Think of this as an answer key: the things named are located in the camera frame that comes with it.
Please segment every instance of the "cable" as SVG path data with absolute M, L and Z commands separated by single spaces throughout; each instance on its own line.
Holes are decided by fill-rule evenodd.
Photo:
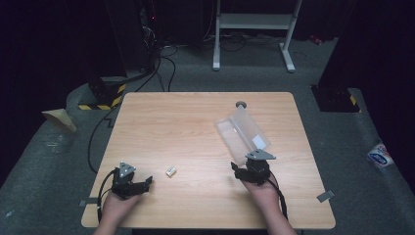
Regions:
M 110 190 L 111 190 L 111 188 L 107 189 L 107 190 L 103 193 L 103 195 L 101 195 L 101 201 L 102 201 L 102 199 L 104 198 L 104 195 L 105 195 L 106 193 L 110 192 Z
M 136 76 L 132 76 L 132 77 L 129 77 L 129 78 L 121 80 L 121 81 L 106 81 L 106 83 L 109 84 L 109 85 L 123 85 L 123 84 L 129 83 L 129 82 L 132 82 L 132 81 L 140 80 L 140 79 L 148 76 L 150 73 L 152 73 L 152 70 L 148 70 L 145 73 L 142 73 L 142 74 L 139 74 L 139 75 L 136 75 Z
M 275 181 L 277 182 L 277 178 L 275 177 L 274 173 L 271 172 L 271 174 L 274 177 Z M 275 183 L 272 182 L 271 180 L 269 180 L 269 178 L 267 178 L 266 181 L 268 181 L 275 188 L 275 190 L 277 191 L 277 194 L 280 197 L 280 201 L 281 201 L 281 211 L 283 212 L 284 217 L 286 217 L 287 220 L 288 220 L 287 204 L 285 202 L 285 197 L 284 197 L 283 193 L 281 192 L 280 188 L 278 187 L 278 182 L 277 182 L 277 185 L 275 185 Z
M 205 38 L 207 38 L 208 33 L 210 32 L 211 23 L 213 22 L 213 12 L 214 12 L 214 2 L 213 2 L 213 0 L 211 0 L 211 15 L 210 15 L 210 22 L 209 22 L 209 24 L 208 24 L 207 33 L 206 33 L 206 34 L 205 34 L 205 36 L 203 37 L 203 40 L 205 40 Z
M 226 49 L 225 47 L 223 47 L 222 45 L 220 46 L 220 48 L 222 49 L 222 50 L 224 50 L 224 51 L 227 51 L 227 52 L 237 52 L 237 51 L 240 51 L 240 50 L 242 50 L 242 48 L 244 48 L 245 46 L 247 45 L 247 42 L 244 40 L 243 41 L 243 44 L 242 44 L 242 46 L 240 47 L 240 48 L 238 48 L 238 49 L 235 49 L 235 50 L 229 50 L 229 49 Z
M 159 77 L 159 83 L 160 83 L 160 86 L 161 86 L 161 90 L 162 90 L 162 92 L 164 92 L 164 84 L 162 83 L 162 77 L 159 74 L 159 72 L 157 72 L 157 76 Z
M 173 53 L 171 53 L 171 54 L 168 54 L 168 55 L 166 55 L 166 56 L 163 56 L 163 57 L 169 57 L 169 56 L 172 56 L 172 55 L 174 55 L 174 54 L 176 54 L 177 52 L 178 52 L 178 47 L 176 46 L 176 45 L 171 45 L 171 46 L 164 46 L 164 47 L 162 47 L 161 48 L 161 51 L 162 50 L 164 50 L 164 49 L 166 49 L 166 48 L 170 48 L 170 47 L 173 47 L 174 49 L 175 49 L 175 51 L 173 52 Z
M 104 178 L 103 183 L 101 184 L 100 192 L 98 193 L 97 214 L 98 214 L 99 222 L 101 221 L 101 217 L 102 217 L 101 204 L 102 204 L 103 188 L 104 188 L 105 183 L 107 182 L 107 179 L 114 173 L 115 173 L 115 169 L 113 169 L 109 174 L 107 174 L 107 176 Z
M 156 75 L 156 73 L 159 71 L 159 67 L 160 67 L 160 64 L 161 64 L 161 60 L 159 60 L 159 64 L 157 65 L 157 67 L 156 67 L 156 69 L 155 69 L 155 71 L 153 72 L 153 74 L 149 77 L 149 79 L 147 79 L 143 84 L 141 84 L 141 86 L 140 87 L 138 87 L 136 90 L 135 90 L 135 92 L 138 92 L 141 88 L 143 88 L 143 86 L 145 85 L 145 84 L 147 84 L 155 75 Z
M 171 78 L 170 78 L 170 81 L 168 82 L 168 87 L 167 87 L 167 91 L 170 92 L 171 81 L 173 80 L 174 75 L 176 74 L 176 64 L 174 64 L 174 62 L 170 60 L 169 58 L 166 58 L 166 57 L 161 57 L 161 58 L 168 60 L 173 64 L 173 73 L 171 74 Z
M 265 41 L 263 42 L 252 42 L 250 40 L 258 40 L 258 39 L 265 39 Z M 258 38 L 258 37 L 250 37 L 250 38 L 245 38 L 245 40 L 247 40 L 247 45 L 259 45 L 259 46 L 266 46 L 266 45 L 272 45 L 275 43 L 280 42 L 283 39 L 283 37 L 272 37 L 270 36 L 269 38 Z
M 89 143 L 88 143 L 88 156 L 87 156 L 87 158 L 88 158 L 88 164 L 89 164 L 89 167 L 91 168 L 91 170 L 93 171 L 93 172 L 95 172 L 95 173 L 98 173 L 98 170 L 96 170 L 93 166 L 92 166 L 92 164 L 91 164 L 91 145 L 92 145 L 92 138 L 94 137 L 94 135 L 95 135 L 95 132 L 97 131 L 97 129 L 98 129 L 98 126 L 101 124 L 101 122 L 103 122 L 104 120 L 111 120 L 111 119 L 108 119 L 107 117 L 113 112 L 113 111 L 115 111 L 118 107 L 119 107 L 119 105 L 120 105 L 120 103 L 118 103 L 112 110 L 110 110 L 104 117 L 102 117 L 101 118 L 101 120 L 98 122 L 98 124 L 97 125 L 95 125 L 95 128 L 92 130 L 92 134 L 91 134 L 91 136 L 89 137 Z
M 155 44 L 156 35 L 149 27 L 143 26 L 143 31 L 146 31 L 146 30 L 147 30 L 147 35 L 145 35 L 144 42 L 146 43 L 147 51 L 150 52 Z

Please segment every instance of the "white metal stand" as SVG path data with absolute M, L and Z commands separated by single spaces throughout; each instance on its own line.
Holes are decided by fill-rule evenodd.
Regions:
M 280 49 L 287 65 L 288 72 L 296 69 L 291 60 L 288 47 L 290 45 L 293 31 L 299 16 L 302 0 L 297 0 L 294 12 L 288 15 L 265 15 L 265 14 L 221 14 L 220 0 L 217 0 L 216 29 L 213 50 L 213 70 L 220 70 L 220 40 L 221 28 L 249 28 L 249 29 L 285 29 L 287 35 L 284 43 L 280 43 Z

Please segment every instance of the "wooden table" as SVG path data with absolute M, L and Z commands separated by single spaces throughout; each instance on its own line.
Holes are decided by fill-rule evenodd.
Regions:
M 294 97 L 285 92 L 129 93 L 90 197 L 120 162 L 136 166 L 134 182 L 153 175 L 150 193 L 121 225 L 131 228 L 265 228 L 249 192 L 234 177 L 233 161 L 215 123 L 238 101 L 271 142 L 268 161 L 287 201 L 296 229 L 336 224 L 305 135 Z M 176 174 L 165 172 L 174 166 Z M 111 187 L 111 179 L 105 188 Z M 87 205 L 82 225 L 98 225 L 96 205 Z

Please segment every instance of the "transparent box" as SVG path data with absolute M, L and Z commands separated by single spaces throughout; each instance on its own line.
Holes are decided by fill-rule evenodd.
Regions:
M 216 128 L 236 165 L 246 162 L 246 154 L 264 150 L 271 144 L 243 106 L 239 106 L 231 117 L 217 121 Z

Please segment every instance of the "human arm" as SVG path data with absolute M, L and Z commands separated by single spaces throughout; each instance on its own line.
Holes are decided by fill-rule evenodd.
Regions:
M 278 185 L 273 174 L 269 177 L 269 180 Z M 243 180 L 241 182 L 251 193 L 254 203 L 261 211 L 269 235 L 297 234 L 286 217 L 281 213 L 279 196 L 271 183 L 266 181 L 262 185 L 256 185 Z
M 119 196 L 110 192 L 104 203 L 103 215 L 94 235 L 115 234 L 118 226 L 140 199 L 141 195 L 135 195 L 127 200 L 122 200 Z

